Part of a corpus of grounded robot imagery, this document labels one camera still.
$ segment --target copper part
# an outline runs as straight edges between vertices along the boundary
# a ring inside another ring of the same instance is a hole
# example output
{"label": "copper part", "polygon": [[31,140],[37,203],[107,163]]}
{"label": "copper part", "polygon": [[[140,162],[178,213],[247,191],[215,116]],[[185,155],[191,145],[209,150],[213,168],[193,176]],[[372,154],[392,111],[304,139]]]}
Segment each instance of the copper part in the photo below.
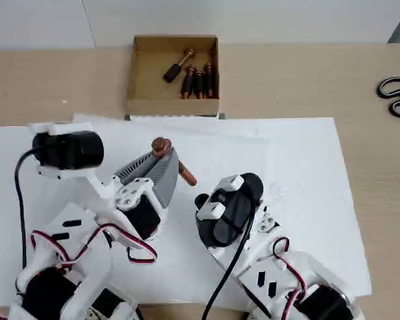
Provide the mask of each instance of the copper part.
{"label": "copper part", "polygon": [[193,81],[193,76],[195,72],[195,67],[193,65],[189,65],[187,68],[187,74],[184,78],[184,81],[182,82],[182,100],[186,100],[189,98],[191,92],[192,92],[192,81]]}
{"label": "copper part", "polygon": [[[163,138],[163,137],[158,137],[155,138],[154,141],[151,144],[151,147],[153,148],[153,155],[162,158],[168,152],[172,149],[172,141],[169,139]],[[190,170],[187,169],[184,164],[179,161],[178,164],[178,171],[180,176],[190,185],[194,186],[197,184],[197,180],[194,177],[194,175],[190,172]]]}
{"label": "copper part", "polygon": [[158,137],[154,139],[151,147],[153,148],[154,156],[163,158],[172,149],[172,142],[169,139]]}
{"label": "copper part", "polygon": [[192,57],[194,57],[194,49],[189,48],[185,50],[185,56],[181,60],[179,60],[178,65],[182,67],[185,62],[187,62],[187,60]]}
{"label": "copper part", "polygon": [[[209,63],[209,62],[205,64],[205,74],[206,74],[207,77],[210,77],[210,78],[212,78],[212,76],[213,76],[212,75],[212,64]],[[212,98],[213,97],[212,88],[208,88],[206,94],[207,94],[208,98]]]}
{"label": "copper part", "polygon": [[190,186],[193,187],[197,184],[197,179],[182,162],[179,162],[179,174]]}

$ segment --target copper pipe fitting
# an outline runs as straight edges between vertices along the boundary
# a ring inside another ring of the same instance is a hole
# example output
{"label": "copper pipe fitting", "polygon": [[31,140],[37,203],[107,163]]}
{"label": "copper pipe fitting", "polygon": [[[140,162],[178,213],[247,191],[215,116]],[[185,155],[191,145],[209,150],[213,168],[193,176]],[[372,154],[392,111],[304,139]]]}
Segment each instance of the copper pipe fitting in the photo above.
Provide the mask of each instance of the copper pipe fitting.
{"label": "copper pipe fitting", "polygon": [[[157,158],[162,158],[166,154],[168,154],[168,152],[172,149],[172,141],[163,137],[158,137],[154,139],[154,141],[151,144],[151,147],[153,148],[153,155],[156,156]],[[197,179],[190,172],[190,170],[188,170],[187,167],[184,166],[184,164],[181,161],[179,161],[178,164],[178,171],[179,175],[190,186],[194,186],[197,184]]]}

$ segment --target open cardboard box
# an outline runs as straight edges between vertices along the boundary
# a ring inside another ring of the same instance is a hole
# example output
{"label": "open cardboard box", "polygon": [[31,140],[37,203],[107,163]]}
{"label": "open cardboard box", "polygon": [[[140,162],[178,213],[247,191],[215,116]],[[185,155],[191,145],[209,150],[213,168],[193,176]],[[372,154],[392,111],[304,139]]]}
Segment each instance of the open cardboard box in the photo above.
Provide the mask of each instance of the open cardboard box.
{"label": "open cardboard box", "polygon": [[[171,83],[163,75],[193,48],[194,58],[184,64]],[[181,99],[186,66],[212,63],[216,99]],[[128,108],[131,115],[217,115],[219,110],[218,38],[216,36],[140,35],[133,40]]]}

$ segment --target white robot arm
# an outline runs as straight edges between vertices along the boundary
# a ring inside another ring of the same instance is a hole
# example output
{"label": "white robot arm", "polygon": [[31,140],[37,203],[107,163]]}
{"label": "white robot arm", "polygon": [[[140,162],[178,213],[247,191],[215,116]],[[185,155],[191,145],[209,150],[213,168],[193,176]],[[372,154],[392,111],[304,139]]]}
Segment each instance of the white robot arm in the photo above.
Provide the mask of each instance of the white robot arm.
{"label": "white robot arm", "polygon": [[364,319],[340,278],[309,254],[289,250],[289,238],[262,193],[260,178],[245,173],[222,179],[210,196],[196,198],[202,242],[254,302],[248,319]]}
{"label": "white robot arm", "polygon": [[86,178],[96,198],[86,208],[68,203],[50,224],[31,233],[32,261],[16,280],[19,301],[11,320],[138,320],[134,299],[121,298],[109,284],[111,244],[127,248],[130,263],[153,263],[147,242],[167,216],[178,172],[195,185],[168,139],[157,138],[152,152],[118,170],[102,184],[95,168],[103,160],[101,138],[90,124],[40,124],[32,154],[38,174],[53,179]]}

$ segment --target wooden table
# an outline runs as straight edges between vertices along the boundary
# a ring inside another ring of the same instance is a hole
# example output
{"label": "wooden table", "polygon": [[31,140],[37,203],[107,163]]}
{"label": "wooden table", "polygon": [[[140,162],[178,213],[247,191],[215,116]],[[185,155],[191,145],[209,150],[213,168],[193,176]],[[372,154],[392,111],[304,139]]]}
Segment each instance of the wooden table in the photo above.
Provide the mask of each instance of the wooden table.
{"label": "wooden table", "polygon": [[[378,81],[400,75],[400,45],[222,45],[219,59],[227,118],[335,118],[373,282],[361,306],[368,319],[400,319],[400,119],[375,96]],[[121,118],[129,60],[130,48],[0,52],[0,125]],[[203,307],[143,310],[199,319]]]}

